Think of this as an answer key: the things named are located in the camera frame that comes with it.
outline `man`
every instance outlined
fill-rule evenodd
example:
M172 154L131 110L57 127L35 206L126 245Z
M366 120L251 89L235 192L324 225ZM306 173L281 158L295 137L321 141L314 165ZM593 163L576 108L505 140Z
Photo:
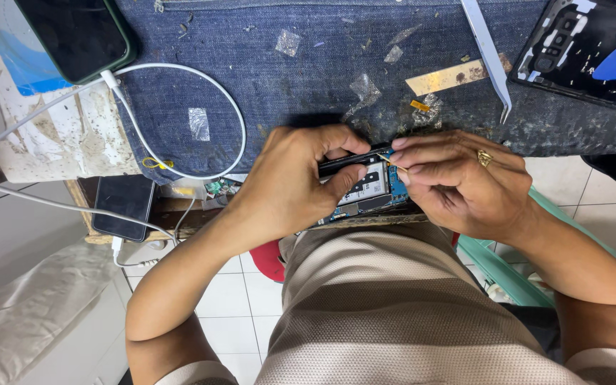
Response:
M616 384L616 259L528 197L524 160L464 132L393 148L431 223L283 240L284 315L257 384ZM133 294L125 333L136 385L235 384L193 315L206 286L232 256L332 212L365 167L321 185L318 162L369 149L345 125L273 131L229 206ZM479 151L492 161L478 162ZM529 259L556 291L564 366L477 287L442 227Z

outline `green phone case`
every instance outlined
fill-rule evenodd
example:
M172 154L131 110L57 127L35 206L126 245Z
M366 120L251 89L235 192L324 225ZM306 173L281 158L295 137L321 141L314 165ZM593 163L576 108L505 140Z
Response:
M132 32L132 29L130 28L129 24L127 24L127 21L125 21L123 14L120 13L120 10L118 9L118 6L115 4L115 2L113 2L113 0L103 0L103 3L106 4L106 8L108 9L108 12L110 12L111 16L113 17L113 20L115 21L115 25L118 27L120 34L123 36L123 39L125 40L125 46L127 47L125 49L125 53L119 59L116 59L113 62L110 62L109 64L105 66L101 66L96 71L90 74L87 74L85 77L82 77L81 79L70 79L68 78L68 76L66 76L66 74L63 73L63 70L59 68L58 63L56 63L56 60L54 59L54 57L51 56L51 54L49 53L49 50L47 49L47 46L45 45L44 41L40 37L39 32L32 25L32 23L30 22L30 19L27 17L27 14L25 14L22 11L21 5L18 4L19 0L14 0L14 1L16 2L16 5L18 6L18 8L21 10L22 15L25 17L25 20L30 25L30 28L37 36L37 39L39 39L40 43L42 44L42 47L44 47L45 51L51 58L51 61L56 66L56 69L68 83L76 84L78 86L87 84L91 82L92 80L97 79L101 75L101 71L104 71L107 69L115 71L116 69L119 69L119 68L122 68L128 65L135 58L137 58L137 40L136 40L134 33Z

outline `man's right hand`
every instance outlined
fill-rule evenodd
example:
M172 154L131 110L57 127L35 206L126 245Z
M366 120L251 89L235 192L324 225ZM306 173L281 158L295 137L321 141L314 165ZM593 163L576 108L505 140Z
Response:
M524 159L507 147L462 131L398 138L391 162L408 194L436 225L472 238L513 244L543 215L528 196ZM493 156L487 167L478 150Z

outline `phone battery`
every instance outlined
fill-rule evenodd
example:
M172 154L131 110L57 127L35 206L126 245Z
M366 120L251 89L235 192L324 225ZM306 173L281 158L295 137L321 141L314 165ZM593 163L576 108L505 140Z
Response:
M324 183L330 178L323 178L320 182ZM387 162L372 163L368 165L368 173L365 174L365 177L355 183L353 188L346 193L337 206L351 204L388 193L389 173L387 172Z

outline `hand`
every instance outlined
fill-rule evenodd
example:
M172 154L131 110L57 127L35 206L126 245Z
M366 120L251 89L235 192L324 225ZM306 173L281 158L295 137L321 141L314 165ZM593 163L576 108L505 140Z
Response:
M524 159L507 147L462 131L393 141L408 194L432 223L472 238L513 244L541 215L528 196ZM484 168L477 151L493 156Z
M256 246L304 230L333 212L367 172L364 165L352 164L321 184L318 162L368 151L370 145L346 125L276 127L221 214L243 224L243 236Z

